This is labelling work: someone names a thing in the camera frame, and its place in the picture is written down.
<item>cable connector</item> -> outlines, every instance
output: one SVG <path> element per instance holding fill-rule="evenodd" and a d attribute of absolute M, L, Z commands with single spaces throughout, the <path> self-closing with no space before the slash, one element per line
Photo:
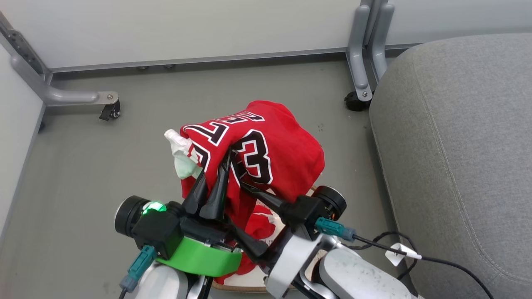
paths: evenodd
<path fill-rule="evenodd" d="M 128 293 L 132 293 L 137 287 L 138 281 L 153 261 L 155 261 L 156 257 L 157 252 L 155 251 L 155 248 L 153 248 L 153 246 L 145 245 L 131 267 L 129 267 L 128 274 L 124 276 L 120 282 L 120 287 L 125 289 Z"/>
<path fill-rule="evenodd" d="M 355 240 L 354 235 L 356 235 L 356 232 L 354 229 L 344 227 L 344 225 L 341 223 L 334 222 L 323 217 L 318 218 L 316 221 L 316 228 L 322 234 L 338 236 L 350 242 Z"/>

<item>gray sofa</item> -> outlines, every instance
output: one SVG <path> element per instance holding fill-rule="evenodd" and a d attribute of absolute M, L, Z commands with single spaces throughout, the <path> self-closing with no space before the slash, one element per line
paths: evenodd
<path fill-rule="evenodd" d="M 532 298 L 532 34 L 406 51 L 370 119 L 399 231 L 495 298 Z M 421 261 L 411 278 L 425 298 L 487 298 L 447 265 Z"/>

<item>white cable tag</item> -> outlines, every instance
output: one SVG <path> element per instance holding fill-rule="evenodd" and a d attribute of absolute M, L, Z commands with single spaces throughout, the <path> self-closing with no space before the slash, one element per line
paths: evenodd
<path fill-rule="evenodd" d="M 417 252 L 415 252 L 414 250 L 406 247 L 405 245 L 401 244 L 401 243 L 395 243 L 394 245 L 390 246 L 391 248 L 393 249 L 397 249 L 397 250 L 400 250 L 400 251 L 404 251 L 406 253 L 406 256 L 410 257 L 410 258 L 413 258 L 413 259 L 417 259 L 417 260 L 421 260 L 421 255 L 417 254 Z M 402 254 L 399 254 L 399 253 L 395 253 L 395 252 L 391 252 L 391 251 L 386 251 L 386 253 L 384 254 L 391 262 L 394 266 L 397 267 L 397 265 L 399 265 L 399 263 L 403 260 L 403 258 L 405 257 L 404 255 Z"/>

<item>whiteboard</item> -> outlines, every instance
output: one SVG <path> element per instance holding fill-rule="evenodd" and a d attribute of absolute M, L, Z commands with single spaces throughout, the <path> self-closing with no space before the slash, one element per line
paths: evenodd
<path fill-rule="evenodd" d="M 511 32 L 532 32 L 532 0 L 390 0 L 387 45 Z"/>
<path fill-rule="evenodd" d="M 47 67 L 61 71 L 342 51 L 359 5 L 360 0 L 2 0 L 0 10 Z"/>
<path fill-rule="evenodd" d="M 43 116 L 43 101 L 10 65 L 0 44 L 0 246 L 31 142 Z"/>

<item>gray floor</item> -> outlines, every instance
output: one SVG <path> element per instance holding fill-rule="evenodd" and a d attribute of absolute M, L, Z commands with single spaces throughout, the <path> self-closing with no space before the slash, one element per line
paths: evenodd
<path fill-rule="evenodd" d="M 285 104 L 321 143 L 326 168 L 316 185 L 331 185 L 344 194 L 343 223 L 367 238 L 394 228 L 368 114 L 343 106 L 352 90 L 345 60 L 107 75 L 70 75 L 55 82 L 65 89 L 116 90 L 122 116 L 109 122 L 99 121 L 97 114 L 45 117 L 0 254 L 1 298 L 116 299 L 118 282 L 137 249 L 132 239 L 114 231 L 115 209 L 133 194 L 182 200 L 163 133 L 229 115 L 254 99 Z M 383 251 L 361 254 L 397 274 Z"/>

